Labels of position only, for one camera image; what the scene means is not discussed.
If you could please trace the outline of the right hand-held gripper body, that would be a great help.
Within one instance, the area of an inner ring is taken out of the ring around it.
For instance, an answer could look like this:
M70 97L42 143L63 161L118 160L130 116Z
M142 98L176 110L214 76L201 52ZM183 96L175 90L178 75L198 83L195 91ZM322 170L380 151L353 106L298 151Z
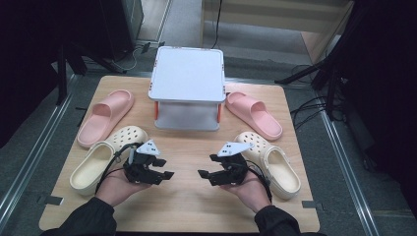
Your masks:
M223 169L216 171L217 175L209 179L209 182L213 186L241 184L249 169L242 152L252 146L249 143L227 142L217 153L226 158L224 163L219 162Z

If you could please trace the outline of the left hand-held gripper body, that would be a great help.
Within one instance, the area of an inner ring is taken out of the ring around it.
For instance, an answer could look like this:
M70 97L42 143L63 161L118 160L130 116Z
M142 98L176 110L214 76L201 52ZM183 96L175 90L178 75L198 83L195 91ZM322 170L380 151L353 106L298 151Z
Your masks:
M155 179L157 171L150 169L152 162L160 155L153 140L132 147L123 165L125 175L130 182L159 185L161 181Z

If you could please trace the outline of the cream perforated clog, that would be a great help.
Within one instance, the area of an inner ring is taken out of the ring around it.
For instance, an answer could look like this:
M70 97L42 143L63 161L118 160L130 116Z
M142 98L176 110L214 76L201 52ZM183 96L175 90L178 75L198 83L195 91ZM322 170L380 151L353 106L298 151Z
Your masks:
M88 150L86 158L73 171L70 177L72 189L82 196L92 195L114 154L125 145L144 143L148 139L148 134L140 127L127 126L110 135L106 140L97 142Z
M284 151L273 146L261 135L243 132L235 142L252 144L242 155L257 164L269 180L270 190L283 200L295 197L301 189L301 181L290 165Z

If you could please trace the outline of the pink slide slipper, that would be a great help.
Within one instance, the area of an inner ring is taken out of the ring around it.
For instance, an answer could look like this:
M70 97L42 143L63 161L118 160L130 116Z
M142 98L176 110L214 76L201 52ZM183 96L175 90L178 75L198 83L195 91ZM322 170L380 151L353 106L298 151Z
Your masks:
M234 91L226 96L225 105L231 113L266 140L276 141L281 137L283 133L281 125L268 112L262 101L246 93Z
M118 89L96 103L78 133L78 144L83 148L90 148L95 143L105 140L132 108L134 101L131 92Z

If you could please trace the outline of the white two-tier shoe rack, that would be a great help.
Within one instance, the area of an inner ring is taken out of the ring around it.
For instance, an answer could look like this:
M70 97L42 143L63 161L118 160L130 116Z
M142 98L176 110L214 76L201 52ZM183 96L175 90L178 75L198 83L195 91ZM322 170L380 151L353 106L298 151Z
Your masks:
M216 131L225 98L220 50L170 46L157 50L149 84L157 128Z

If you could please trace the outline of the person's right hand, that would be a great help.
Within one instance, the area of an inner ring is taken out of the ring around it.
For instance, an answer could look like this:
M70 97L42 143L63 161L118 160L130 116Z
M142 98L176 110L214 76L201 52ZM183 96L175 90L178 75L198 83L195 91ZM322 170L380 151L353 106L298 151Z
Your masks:
M271 205L264 185L252 172L246 174L240 185L221 185L220 189L237 196L254 213L258 213L264 207Z

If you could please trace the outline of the person's left hand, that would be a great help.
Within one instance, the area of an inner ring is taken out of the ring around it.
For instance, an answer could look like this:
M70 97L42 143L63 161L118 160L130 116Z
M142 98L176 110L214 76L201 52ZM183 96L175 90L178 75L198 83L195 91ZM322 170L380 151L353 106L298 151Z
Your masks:
M114 170L104 178L95 196L110 206L116 207L132 195L149 187L150 184L130 182L123 170Z

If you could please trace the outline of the grey tape strip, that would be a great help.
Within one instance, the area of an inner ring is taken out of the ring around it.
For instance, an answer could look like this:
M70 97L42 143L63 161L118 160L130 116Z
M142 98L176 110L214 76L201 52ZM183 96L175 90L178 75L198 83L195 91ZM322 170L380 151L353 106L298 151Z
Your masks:
M302 201L302 207L303 208L314 208L315 210L324 210L324 206L322 203L318 203L315 201Z
M40 205L61 206L63 201L64 199L62 197L39 196L36 202Z

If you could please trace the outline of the black metal stand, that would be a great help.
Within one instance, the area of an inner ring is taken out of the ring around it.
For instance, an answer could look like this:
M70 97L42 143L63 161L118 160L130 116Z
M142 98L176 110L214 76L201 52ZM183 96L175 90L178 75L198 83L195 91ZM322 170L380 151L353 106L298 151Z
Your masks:
M87 72L87 67L83 60L84 56L87 56L109 72L125 74L123 69L117 69L109 62L106 62L101 57L95 55L92 51L87 50L75 42L61 43L57 50L57 105L61 105L68 94L66 65L69 64L75 73L84 75Z
M324 86L328 86L325 112L331 121L335 120L333 112L335 110L334 99L336 93L337 82L341 79L339 65L341 62L342 53L339 50L334 49L326 58L320 62L307 67L301 72L295 73L288 78L275 80L274 82L279 85L289 85L303 77L316 73L316 76L311 81L311 87L313 90L321 90Z

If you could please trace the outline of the dark cabinet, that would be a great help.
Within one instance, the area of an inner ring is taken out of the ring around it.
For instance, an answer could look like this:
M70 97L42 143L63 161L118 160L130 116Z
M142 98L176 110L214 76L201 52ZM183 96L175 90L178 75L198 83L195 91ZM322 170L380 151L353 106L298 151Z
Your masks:
M135 49L144 20L142 0L99 0L104 20L104 55L117 59Z

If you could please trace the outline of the light wooden cabinet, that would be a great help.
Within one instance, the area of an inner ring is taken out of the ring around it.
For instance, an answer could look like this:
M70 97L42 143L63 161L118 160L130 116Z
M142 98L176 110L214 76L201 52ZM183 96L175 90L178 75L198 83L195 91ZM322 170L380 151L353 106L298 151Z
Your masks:
M353 0L222 0L220 20L229 24L298 30L317 63L343 34Z

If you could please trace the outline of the metal floor rail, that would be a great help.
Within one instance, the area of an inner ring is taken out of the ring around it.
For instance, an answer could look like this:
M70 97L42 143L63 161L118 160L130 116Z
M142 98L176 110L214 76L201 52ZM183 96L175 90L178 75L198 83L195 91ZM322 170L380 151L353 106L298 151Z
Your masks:
M61 121L80 75L68 80L67 95L56 104L55 89L34 110L12 139L0 148L0 233L6 227L32 174Z
M348 155L333 122L322 111L321 117L336 155L343 178L366 236L381 236L365 195L349 162Z

